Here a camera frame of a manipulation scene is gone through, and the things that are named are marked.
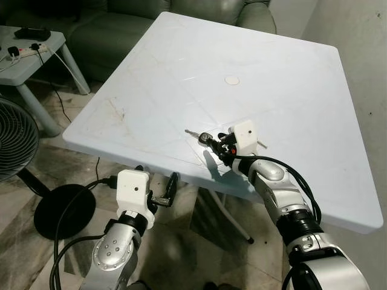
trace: tiled floor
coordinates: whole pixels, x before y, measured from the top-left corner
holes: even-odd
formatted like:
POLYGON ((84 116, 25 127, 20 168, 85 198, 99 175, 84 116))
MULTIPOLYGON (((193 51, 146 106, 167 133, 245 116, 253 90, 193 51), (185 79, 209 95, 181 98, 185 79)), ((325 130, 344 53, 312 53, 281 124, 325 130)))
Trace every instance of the tiled floor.
MULTIPOLYGON (((50 87, 35 82, 29 85, 65 128, 68 122, 50 87)), ((99 83, 93 84, 93 92, 99 87, 99 83)), ((93 95, 77 95, 72 85, 61 86, 58 91, 71 119, 93 95)), ((60 136, 42 138, 28 169, 50 189, 95 180, 97 157, 64 148, 60 136)), ((98 171, 100 176, 106 176, 124 168, 101 160, 98 171)), ((154 175, 151 189, 155 194, 161 194, 166 182, 166 178, 154 175)), ((99 234, 110 218, 116 218, 115 191, 98 185, 93 193, 97 200, 96 212, 77 236, 99 234)), ((0 185, 1 289, 48 289, 53 243, 40 236, 33 225, 34 209, 40 199, 17 177, 0 185)), ((206 190, 179 183, 174 206, 159 208, 154 227, 143 236, 138 267, 132 279, 146 280, 154 290, 200 290, 209 280, 230 283, 241 289, 279 290, 283 269, 282 240, 265 208, 231 196, 227 197, 226 207, 253 236, 253 245, 249 245, 224 218, 206 190)), ((93 245, 93 242, 80 243, 65 256, 61 266, 62 289, 79 288, 91 262, 93 245)))

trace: round black fan base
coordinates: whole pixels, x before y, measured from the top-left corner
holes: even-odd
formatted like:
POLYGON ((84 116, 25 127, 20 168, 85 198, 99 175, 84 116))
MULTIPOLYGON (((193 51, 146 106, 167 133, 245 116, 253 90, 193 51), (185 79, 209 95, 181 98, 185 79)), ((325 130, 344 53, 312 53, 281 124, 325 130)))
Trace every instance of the round black fan base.
MULTIPOLYGON (((62 185, 51 191, 36 207, 34 224, 43 237, 54 240, 56 227, 64 209, 85 187, 78 184, 62 185)), ((96 199, 85 189, 70 205, 59 227, 59 239, 79 233, 91 220, 96 209, 96 199)))

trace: white plastic table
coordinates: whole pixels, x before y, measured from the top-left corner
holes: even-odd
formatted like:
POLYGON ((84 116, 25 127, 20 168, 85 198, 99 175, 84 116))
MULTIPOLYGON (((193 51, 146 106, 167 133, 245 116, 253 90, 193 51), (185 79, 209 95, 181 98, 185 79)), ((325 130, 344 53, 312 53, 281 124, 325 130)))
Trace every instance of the white plastic table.
MULTIPOLYGON (((19 29, 20 27, 0 25, 0 58, 4 55, 8 55, 8 47, 16 46, 18 48, 28 48, 33 43, 45 43, 52 51, 60 50, 67 66, 82 85, 80 86, 76 82, 80 93, 88 94, 90 92, 87 82, 83 78, 82 73, 80 72, 75 60, 73 59, 70 51, 67 48, 66 39, 63 33, 51 31, 50 38, 48 38, 46 41, 39 42, 36 40, 15 38, 14 32, 19 29)), ((52 54, 49 51, 41 53, 41 57, 44 62, 46 62, 51 56, 52 54)), ((8 66, 9 63, 10 59, 5 58, 2 62, 0 62, 0 68, 8 66)), ((42 62, 37 54, 33 56, 23 57, 17 64, 0 72, 0 85, 15 86, 16 89, 20 92, 20 95, 23 97, 24 101, 30 107, 32 113, 35 115, 35 117, 39 120, 39 122, 45 129, 47 135, 56 136, 60 133, 60 127, 56 124, 56 122, 52 119, 52 117, 43 108, 43 106, 39 103, 34 94, 24 83, 41 66, 42 62)))
POLYGON ((272 156, 308 181, 323 220, 383 219, 335 47, 164 12, 63 133, 70 149, 260 201, 184 132, 253 120, 272 156))

